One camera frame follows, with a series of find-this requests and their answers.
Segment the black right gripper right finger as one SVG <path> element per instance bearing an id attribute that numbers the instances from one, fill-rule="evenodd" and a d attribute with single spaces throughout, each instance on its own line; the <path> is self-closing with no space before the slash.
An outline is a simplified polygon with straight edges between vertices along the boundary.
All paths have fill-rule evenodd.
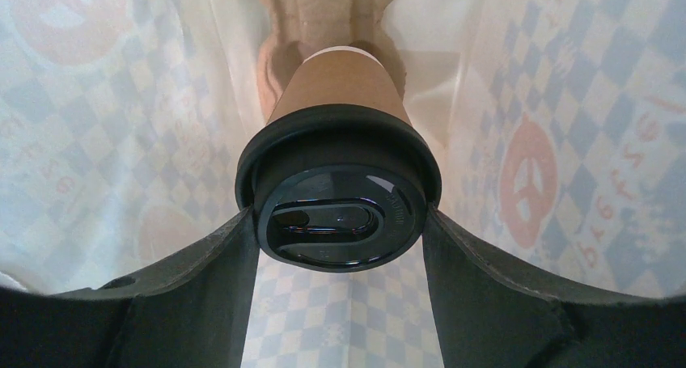
<path id="1" fill-rule="evenodd" d="M 423 257 L 446 367 L 682 367 L 685 298 L 643 298 L 550 273 L 435 207 Z"/>

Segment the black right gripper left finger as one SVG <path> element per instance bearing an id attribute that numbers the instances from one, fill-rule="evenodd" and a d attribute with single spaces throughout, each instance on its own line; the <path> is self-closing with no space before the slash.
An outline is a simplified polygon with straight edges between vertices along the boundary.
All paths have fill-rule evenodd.
<path id="1" fill-rule="evenodd" d="M 1 290 L 4 367 L 238 367 L 260 249 L 244 209 L 98 289 Z"/>

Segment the black plastic cup lid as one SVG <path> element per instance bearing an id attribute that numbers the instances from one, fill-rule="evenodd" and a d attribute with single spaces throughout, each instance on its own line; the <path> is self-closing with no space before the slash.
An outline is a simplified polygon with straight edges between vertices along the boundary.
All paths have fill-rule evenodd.
<path id="1" fill-rule="evenodd" d="M 353 104 L 316 105 L 266 125 L 235 177 L 261 249 L 328 273 L 372 269 L 408 251 L 441 191 L 438 163 L 410 124 Z"/>

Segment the blue checkered paper bag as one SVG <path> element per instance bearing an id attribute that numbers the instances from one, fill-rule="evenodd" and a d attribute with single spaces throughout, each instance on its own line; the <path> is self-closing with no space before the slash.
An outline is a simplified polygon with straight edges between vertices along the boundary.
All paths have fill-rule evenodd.
<path id="1" fill-rule="evenodd" d="M 685 0 L 394 0 L 382 27 L 430 207 L 572 281 L 685 298 Z M 98 289 L 248 209 L 271 30 L 260 0 L 1 0 L 1 290 Z M 238 367 L 446 367 L 423 231 L 352 273 L 257 242 Z"/>

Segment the brown paper cup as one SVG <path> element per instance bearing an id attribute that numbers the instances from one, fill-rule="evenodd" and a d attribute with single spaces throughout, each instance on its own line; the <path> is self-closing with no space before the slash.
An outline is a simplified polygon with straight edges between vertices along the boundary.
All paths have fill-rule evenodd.
<path id="1" fill-rule="evenodd" d="M 411 123 L 389 72 L 370 53 L 350 46 L 323 49 L 307 58 L 286 84 L 266 122 L 329 104 L 372 108 Z"/>

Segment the brown pulp cup carrier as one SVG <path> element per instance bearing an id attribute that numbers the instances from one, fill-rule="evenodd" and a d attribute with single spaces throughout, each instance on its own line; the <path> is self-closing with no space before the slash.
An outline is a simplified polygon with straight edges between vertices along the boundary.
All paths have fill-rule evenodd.
<path id="1" fill-rule="evenodd" d="M 272 30 L 260 47 L 256 76 L 260 106 L 269 118 L 298 67 L 323 49 L 350 46 L 374 56 L 389 73 L 400 97 L 406 69 L 382 27 L 394 0 L 260 0 Z"/>

